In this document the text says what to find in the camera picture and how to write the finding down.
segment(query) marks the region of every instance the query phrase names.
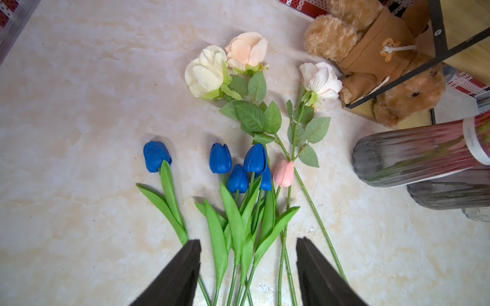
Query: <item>marble surface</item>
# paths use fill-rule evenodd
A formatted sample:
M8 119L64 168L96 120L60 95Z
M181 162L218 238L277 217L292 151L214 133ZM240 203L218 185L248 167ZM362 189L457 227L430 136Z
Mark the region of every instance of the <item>marble surface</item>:
M239 161L251 138L190 94L184 69L210 44L260 32L269 41L266 101L280 104L285 118L299 65L319 60L302 47L310 21L274 0L42 0L0 67L0 304L123 306L154 279L180 248L134 186L159 184L142 154L155 137L172 154L211 291L209 234L194 197L222 208L211 144L227 143ZM321 168L297 168L356 292L373 306L488 305L490 224L422 208L404 187L364 184L351 169L352 147L385 129L340 105L321 114L332 117L316 145ZM285 124L279 135L286 139ZM277 161L279 148L270 152ZM288 239L296 271L298 236L331 256L298 186L293 195L301 206ZM275 304L278 251L277 242L256 272L256 305ZM199 290L194 304L205 305Z

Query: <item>label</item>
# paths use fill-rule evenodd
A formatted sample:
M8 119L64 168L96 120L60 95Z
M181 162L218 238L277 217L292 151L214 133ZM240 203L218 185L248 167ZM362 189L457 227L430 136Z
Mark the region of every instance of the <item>label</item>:
M474 116L463 119L463 136L465 137L468 150L473 157L484 165L490 165L490 157L483 150L476 135Z

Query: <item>pink tulip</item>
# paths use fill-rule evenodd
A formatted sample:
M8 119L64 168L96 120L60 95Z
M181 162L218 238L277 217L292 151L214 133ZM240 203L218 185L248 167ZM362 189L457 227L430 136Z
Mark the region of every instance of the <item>pink tulip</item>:
M281 187L289 187L293 183L294 162L281 160L274 172L274 183Z

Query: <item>glass vase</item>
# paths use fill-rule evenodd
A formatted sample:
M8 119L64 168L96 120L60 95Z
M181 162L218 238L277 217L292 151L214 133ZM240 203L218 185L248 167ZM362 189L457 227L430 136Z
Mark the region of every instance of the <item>glass vase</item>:
M465 120L364 137L354 147L352 163L367 184L394 187L481 165L490 160L489 154L490 112L486 112Z

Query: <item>teddy bear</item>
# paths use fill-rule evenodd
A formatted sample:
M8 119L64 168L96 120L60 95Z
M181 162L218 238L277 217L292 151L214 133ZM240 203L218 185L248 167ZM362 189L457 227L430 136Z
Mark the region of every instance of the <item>teddy bear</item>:
M329 15L309 25L304 47L337 64L346 78L340 99L350 104L431 59L416 51L415 37L430 20L427 0L417 0L401 18L378 0L326 0ZM406 117L433 108L445 79L438 64L376 98L374 117L393 127Z

